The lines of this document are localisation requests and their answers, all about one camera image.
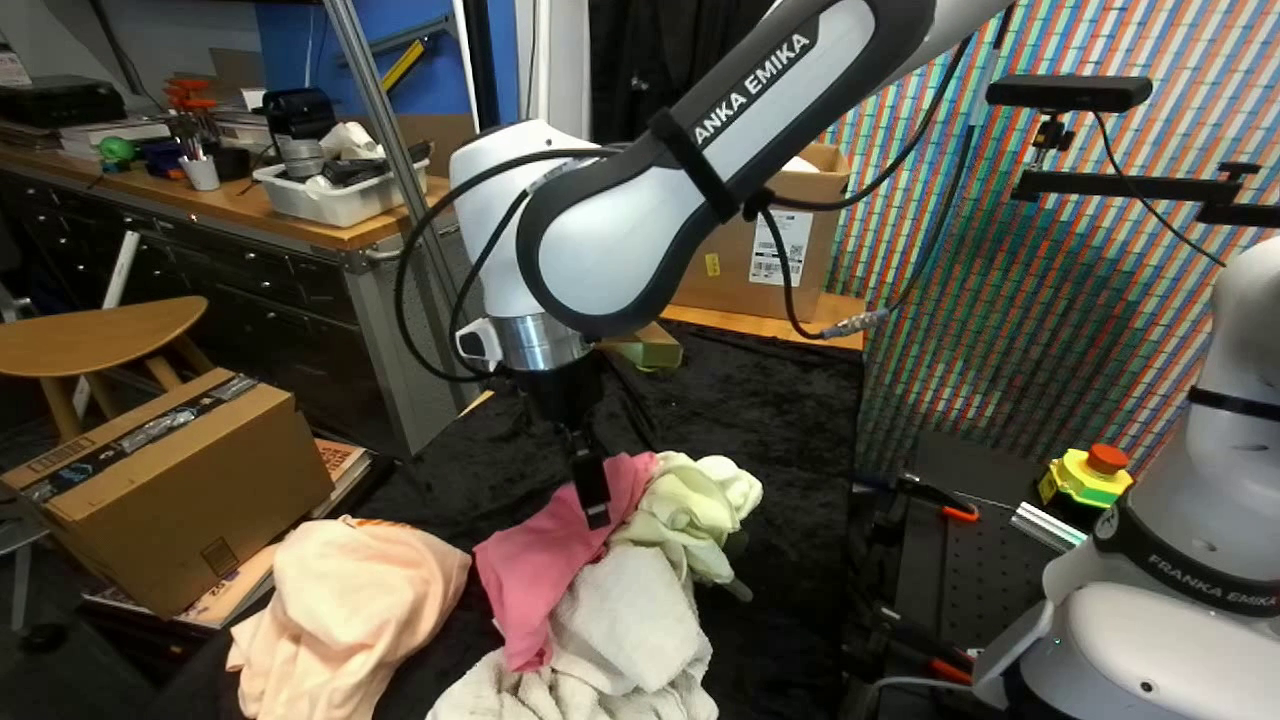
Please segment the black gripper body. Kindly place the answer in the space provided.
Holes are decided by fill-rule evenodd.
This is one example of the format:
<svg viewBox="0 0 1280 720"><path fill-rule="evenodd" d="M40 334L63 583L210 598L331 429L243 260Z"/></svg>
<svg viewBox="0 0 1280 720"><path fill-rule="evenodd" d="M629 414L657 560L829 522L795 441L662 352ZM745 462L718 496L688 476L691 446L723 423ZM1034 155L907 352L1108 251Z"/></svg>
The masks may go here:
<svg viewBox="0 0 1280 720"><path fill-rule="evenodd" d="M558 441L573 470L573 489L594 529L614 522L614 489L605 474L605 446L594 429L594 414L605 401L596 359L563 366L534 385L538 414L558 429Z"/></svg>

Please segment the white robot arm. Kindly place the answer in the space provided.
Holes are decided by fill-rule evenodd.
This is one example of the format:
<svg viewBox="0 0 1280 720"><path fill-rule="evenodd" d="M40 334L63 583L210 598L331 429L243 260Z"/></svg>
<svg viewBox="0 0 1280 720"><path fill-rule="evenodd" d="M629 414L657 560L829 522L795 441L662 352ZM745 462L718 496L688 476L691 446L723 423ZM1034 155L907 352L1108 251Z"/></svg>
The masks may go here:
<svg viewBox="0 0 1280 720"><path fill-rule="evenodd" d="M481 317L457 352L525 377L594 529L614 522L585 371L651 324L696 248L736 219L834 119L979 31L1014 0L777 0L677 105L622 144L546 119L450 161Z"/></svg>

